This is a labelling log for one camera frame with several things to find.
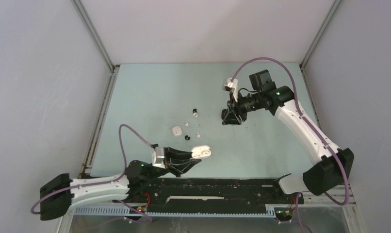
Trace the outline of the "white oval charging case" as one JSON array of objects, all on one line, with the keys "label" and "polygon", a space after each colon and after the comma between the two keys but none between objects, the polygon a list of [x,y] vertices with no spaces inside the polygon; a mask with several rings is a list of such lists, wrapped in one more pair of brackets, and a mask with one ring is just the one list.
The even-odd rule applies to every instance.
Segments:
[{"label": "white oval charging case", "polygon": [[196,146],[191,150],[191,156],[194,159],[202,159],[211,156],[211,148],[207,145]]}]

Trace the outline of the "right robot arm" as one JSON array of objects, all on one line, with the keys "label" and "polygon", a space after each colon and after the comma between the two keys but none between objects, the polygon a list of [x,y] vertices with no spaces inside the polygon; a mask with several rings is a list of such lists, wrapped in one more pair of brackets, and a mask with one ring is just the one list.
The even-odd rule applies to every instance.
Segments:
[{"label": "right robot arm", "polygon": [[246,96],[239,92],[236,78],[224,80],[222,88],[229,92],[229,100],[221,113],[222,124],[240,125],[249,112],[265,109],[293,133],[312,163],[301,175],[278,178],[272,189],[273,199],[284,203],[298,192],[319,196],[340,184],[349,189],[353,152],[330,140],[301,108],[296,93],[287,86],[277,87],[268,70],[251,74],[249,79],[253,92]]}]

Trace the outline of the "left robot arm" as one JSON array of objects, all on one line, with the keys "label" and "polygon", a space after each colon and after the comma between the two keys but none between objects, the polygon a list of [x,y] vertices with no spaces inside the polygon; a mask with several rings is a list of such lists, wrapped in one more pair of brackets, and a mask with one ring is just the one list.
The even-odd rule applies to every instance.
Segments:
[{"label": "left robot arm", "polygon": [[200,163],[204,154],[196,148],[181,151],[154,146],[151,163],[133,160],[120,174],[90,179],[72,179],[68,173],[60,174],[40,188],[40,200],[31,213],[39,215],[41,221],[48,221],[97,202],[127,199],[138,202],[153,180],[168,173],[181,177]]}]

